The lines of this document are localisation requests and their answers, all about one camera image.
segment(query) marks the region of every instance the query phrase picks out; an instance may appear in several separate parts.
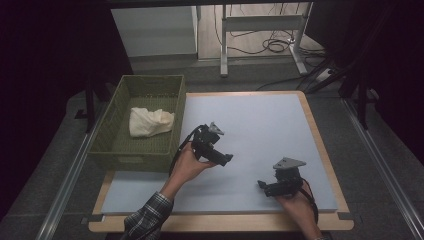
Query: white cloth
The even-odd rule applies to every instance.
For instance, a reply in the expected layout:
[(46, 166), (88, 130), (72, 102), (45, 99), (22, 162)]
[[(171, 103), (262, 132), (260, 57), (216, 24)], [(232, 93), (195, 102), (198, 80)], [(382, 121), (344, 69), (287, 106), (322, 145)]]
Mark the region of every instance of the white cloth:
[(174, 113), (158, 109), (149, 112), (146, 108), (131, 108), (130, 135), (131, 137), (151, 137), (171, 131), (174, 124)]

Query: metal frame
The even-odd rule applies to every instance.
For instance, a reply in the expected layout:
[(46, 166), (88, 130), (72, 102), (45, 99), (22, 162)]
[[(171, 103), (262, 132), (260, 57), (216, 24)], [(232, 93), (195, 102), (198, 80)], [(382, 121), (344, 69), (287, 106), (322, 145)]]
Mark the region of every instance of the metal frame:
[(300, 75), (308, 72), (299, 55), (299, 46), (305, 32), (309, 12), (312, 8), (309, 2), (302, 14), (283, 16), (231, 16), (227, 17), (226, 5), (222, 5), (222, 45), (221, 45), (221, 77), (228, 76), (227, 32), (231, 31), (273, 31), (298, 30), (294, 41), (290, 42), (290, 52), (295, 60)]

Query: plastic basket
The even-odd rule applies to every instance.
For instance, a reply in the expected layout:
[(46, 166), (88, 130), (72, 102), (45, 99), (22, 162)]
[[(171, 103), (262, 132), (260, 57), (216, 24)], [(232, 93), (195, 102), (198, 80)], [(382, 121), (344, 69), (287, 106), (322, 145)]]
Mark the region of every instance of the plastic basket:
[[(183, 76), (122, 76), (88, 155), (106, 170), (167, 172), (179, 147), (185, 100)], [(172, 130), (152, 137), (131, 137), (133, 107), (175, 113)]]

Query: human hand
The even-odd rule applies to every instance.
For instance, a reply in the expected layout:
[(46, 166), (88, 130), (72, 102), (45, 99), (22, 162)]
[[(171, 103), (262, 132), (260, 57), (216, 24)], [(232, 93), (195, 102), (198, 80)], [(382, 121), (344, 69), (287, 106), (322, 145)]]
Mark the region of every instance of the human hand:
[[(312, 196), (311, 189), (306, 181), (303, 181), (302, 188), (310, 196)], [(315, 222), (314, 211), (312, 210), (311, 203), (301, 192), (297, 192), (291, 198), (276, 196), (275, 199), (299, 226), (306, 239), (317, 239), (322, 237), (321, 230)]]
[(181, 150), (180, 156), (175, 162), (171, 175), (166, 181), (161, 193), (168, 199), (173, 199), (184, 183), (197, 177), (203, 170), (216, 166), (215, 163), (200, 162), (196, 159), (191, 147), (191, 142)]

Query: plaid sleeve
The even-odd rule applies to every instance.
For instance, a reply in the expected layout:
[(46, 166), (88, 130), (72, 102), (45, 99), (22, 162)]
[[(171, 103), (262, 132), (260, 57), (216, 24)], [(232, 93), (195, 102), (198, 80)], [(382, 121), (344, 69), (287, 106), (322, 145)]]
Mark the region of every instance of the plaid sleeve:
[(160, 228), (172, 212), (173, 203), (156, 192), (137, 212), (124, 220), (127, 239), (156, 240)]

